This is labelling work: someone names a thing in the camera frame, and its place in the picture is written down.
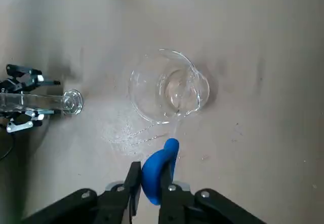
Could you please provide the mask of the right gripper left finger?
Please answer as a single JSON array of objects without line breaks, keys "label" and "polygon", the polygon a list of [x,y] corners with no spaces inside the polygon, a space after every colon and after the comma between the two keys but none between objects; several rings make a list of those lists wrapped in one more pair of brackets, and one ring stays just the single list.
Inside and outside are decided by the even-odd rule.
[{"label": "right gripper left finger", "polygon": [[141,163],[132,162],[124,181],[98,195],[79,189],[21,220],[22,223],[131,223],[141,191]]}]

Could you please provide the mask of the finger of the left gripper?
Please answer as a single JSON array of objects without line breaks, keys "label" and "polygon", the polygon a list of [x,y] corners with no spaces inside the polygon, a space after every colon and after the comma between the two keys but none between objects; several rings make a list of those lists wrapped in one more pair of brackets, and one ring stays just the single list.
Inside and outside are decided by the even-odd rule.
[{"label": "finger of the left gripper", "polygon": [[[6,118],[9,120],[6,125],[6,131],[14,133],[33,127],[40,127],[45,116],[53,115],[54,113],[54,110],[44,109],[6,112]],[[20,116],[28,116],[29,119],[26,122],[19,123],[18,118]]]},{"label": "finger of the left gripper", "polygon": [[31,92],[41,86],[59,86],[60,81],[52,80],[43,75],[41,70],[30,67],[7,64],[8,78],[16,79],[15,92]]}]

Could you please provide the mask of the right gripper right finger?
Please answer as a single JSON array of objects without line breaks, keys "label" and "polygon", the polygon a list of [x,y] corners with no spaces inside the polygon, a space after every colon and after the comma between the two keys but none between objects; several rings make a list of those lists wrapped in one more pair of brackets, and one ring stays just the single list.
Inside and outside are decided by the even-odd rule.
[{"label": "right gripper right finger", "polygon": [[171,164],[160,177],[158,223],[264,223],[219,192],[205,188],[192,194],[186,185],[172,182]]}]

